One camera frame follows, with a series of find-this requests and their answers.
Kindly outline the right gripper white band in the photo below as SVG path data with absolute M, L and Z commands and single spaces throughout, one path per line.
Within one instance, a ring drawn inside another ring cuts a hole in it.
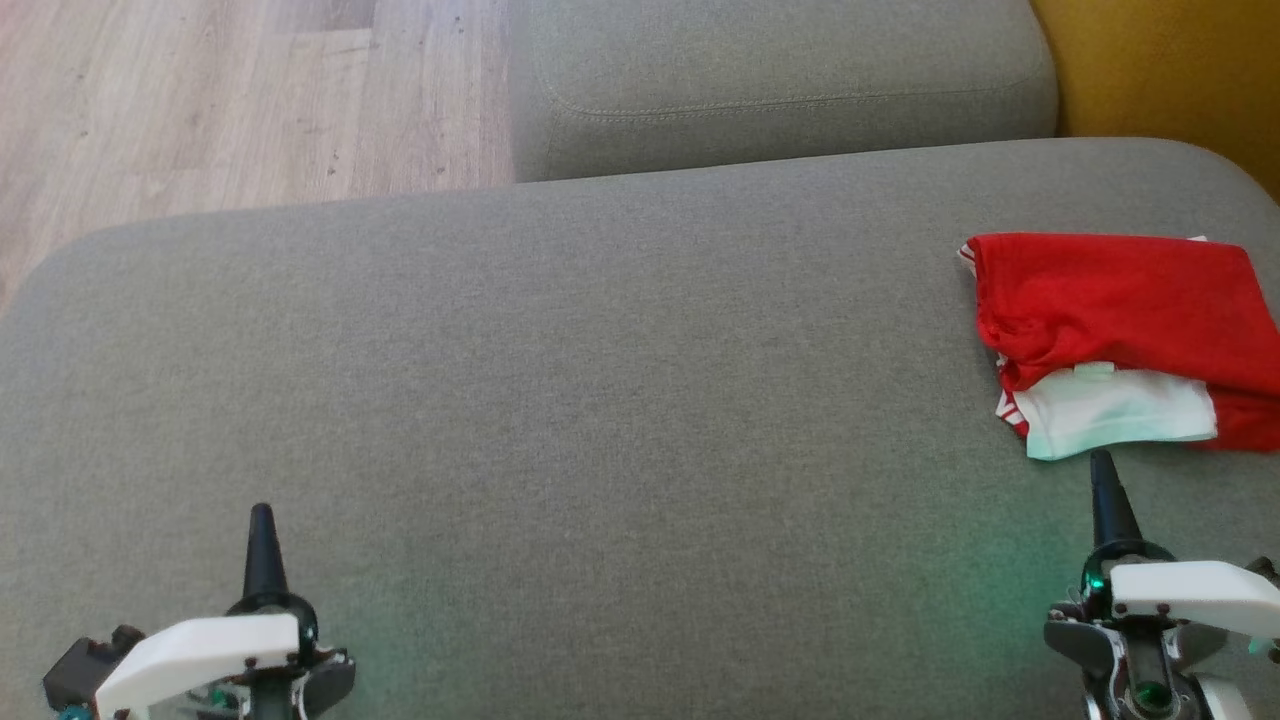
M 1277 661 L 1277 571 L 1176 561 L 1144 536 L 1114 456 L 1091 452 L 1093 542 L 1082 579 L 1050 607 L 1044 643 L 1079 667 L 1087 719 L 1249 719 L 1243 693 L 1197 666 L 1245 637 Z

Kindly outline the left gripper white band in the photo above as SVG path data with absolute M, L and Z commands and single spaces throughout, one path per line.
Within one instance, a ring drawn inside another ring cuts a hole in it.
M 273 507 L 256 503 L 242 601 L 142 639 L 95 689 L 93 715 L 148 719 L 186 694 L 209 717 L 319 719 L 355 689 L 357 664 L 317 642 L 314 607 L 289 592 Z

